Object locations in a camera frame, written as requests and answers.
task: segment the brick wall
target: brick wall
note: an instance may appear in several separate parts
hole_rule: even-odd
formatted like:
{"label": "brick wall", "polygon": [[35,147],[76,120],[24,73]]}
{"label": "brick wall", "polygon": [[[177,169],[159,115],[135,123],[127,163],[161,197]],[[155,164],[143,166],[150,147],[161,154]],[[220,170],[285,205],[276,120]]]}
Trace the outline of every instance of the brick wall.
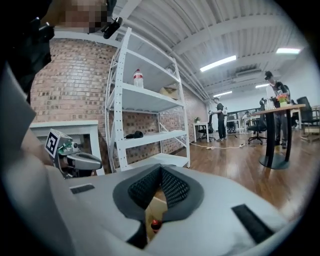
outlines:
{"label": "brick wall", "polygon": [[[98,120],[99,146],[103,167],[110,172],[105,134],[106,82],[112,56],[116,49],[101,43],[78,39],[53,39],[50,41],[52,62],[34,79],[31,106],[36,112],[34,122]],[[190,141],[193,141],[195,117],[207,120],[205,104],[188,89],[183,88],[187,106]],[[169,130],[184,128],[181,108],[161,114],[161,123]],[[157,116],[154,114],[123,113],[125,135],[136,130],[144,134],[157,133]],[[181,148],[175,139],[163,142],[164,153]],[[160,143],[127,149],[129,164],[160,152]],[[117,154],[115,165],[118,165]]]}

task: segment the black velcro strip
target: black velcro strip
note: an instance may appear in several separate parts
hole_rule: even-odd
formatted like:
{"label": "black velcro strip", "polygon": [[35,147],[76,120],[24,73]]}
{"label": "black velcro strip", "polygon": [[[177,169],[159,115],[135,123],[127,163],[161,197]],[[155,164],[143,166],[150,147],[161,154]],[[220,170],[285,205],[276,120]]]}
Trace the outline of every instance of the black velcro strip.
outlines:
{"label": "black velcro strip", "polygon": [[86,192],[88,190],[92,190],[94,188],[95,186],[92,184],[85,184],[81,186],[70,187],[70,190],[73,194],[78,194],[78,193]]}
{"label": "black velcro strip", "polygon": [[257,244],[274,234],[245,204],[235,206],[231,209]]}

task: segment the flower pot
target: flower pot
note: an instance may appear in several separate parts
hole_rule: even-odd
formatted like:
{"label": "flower pot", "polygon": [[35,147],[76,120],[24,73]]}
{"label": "flower pot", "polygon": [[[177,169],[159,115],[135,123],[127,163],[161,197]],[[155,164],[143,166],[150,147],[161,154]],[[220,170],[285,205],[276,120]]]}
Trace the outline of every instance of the flower pot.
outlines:
{"label": "flower pot", "polygon": [[281,107],[281,108],[282,108],[282,107],[286,107],[286,106],[288,106],[288,103],[287,103],[286,101],[280,102],[280,107]]}

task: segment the white metal shelf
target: white metal shelf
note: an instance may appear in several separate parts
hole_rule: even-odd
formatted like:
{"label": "white metal shelf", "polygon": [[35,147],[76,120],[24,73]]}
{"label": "white metal shelf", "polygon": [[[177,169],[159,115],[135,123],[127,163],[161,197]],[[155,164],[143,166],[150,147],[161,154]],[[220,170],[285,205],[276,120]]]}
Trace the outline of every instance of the white metal shelf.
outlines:
{"label": "white metal shelf", "polygon": [[[183,167],[188,163],[188,158],[184,156],[172,155],[159,153],[155,154],[149,158],[143,159],[132,164],[128,164],[126,170],[134,169],[141,166],[152,165],[152,164],[162,164],[162,165],[175,165],[178,167]],[[117,172],[121,171],[120,167],[115,169]]]}
{"label": "white metal shelf", "polygon": [[[114,109],[114,96],[112,93],[109,107]],[[122,109],[129,112],[143,112],[156,114],[174,108],[182,107],[184,104],[178,100],[140,88],[131,84],[122,83]]]}
{"label": "white metal shelf", "polygon": [[[133,86],[133,76],[137,69],[143,73],[144,88]],[[179,100],[158,93],[162,87],[172,84],[177,84]],[[159,113],[178,107],[183,110],[184,130],[168,131],[161,124]],[[113,111],[112,123],[110,111]],[[159,132],[145,134],[142,138],[125,139],[123,112],[157,114]],[[177,62],[152,43],[133,34],[131,28],[127,29],[121,49],[118,48],[110,64],[105,97],[105,134],[112,172],[157,163],[181,167],[187,164],[190,167],[188,118]],[[181,136],[185,137],[185,143],[177,139]],[[172,138],[186,147],[186,157],[163,154],[162,141]],[[160,154],[128,164],[126,149],[156,142],[160,142]],[[120,164],[117,169],[113,159],[114,150],[117,151]]]}
{"label": "white metal shelf", "polygon": [[138,147],[150,143],[164,141],[175,137],[186,135],[185,130],[162,131],[157,133],[146,134],[142,138],[124,138],[121,145],[125,149]]}

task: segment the round table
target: round table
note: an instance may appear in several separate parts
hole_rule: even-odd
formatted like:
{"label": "round table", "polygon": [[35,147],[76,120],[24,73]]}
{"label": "round table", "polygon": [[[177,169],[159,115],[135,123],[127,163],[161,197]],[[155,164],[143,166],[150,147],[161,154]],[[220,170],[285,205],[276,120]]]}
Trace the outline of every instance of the round table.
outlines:
{"label": "round table", "polygon": [[[305,104],[288,105],[275,109],[264,110],[250,115],[265,115],[266,120],[266,151],[265,155],[260,157],[259,162],[265,167],[271,169],[286,169],[289,167],[289,158],[291,151],[292,126],[291,126],[291,110],[305,107]],[[287,118],[288,141],[285,156],[275,153],[275,112],[284,111]]]}

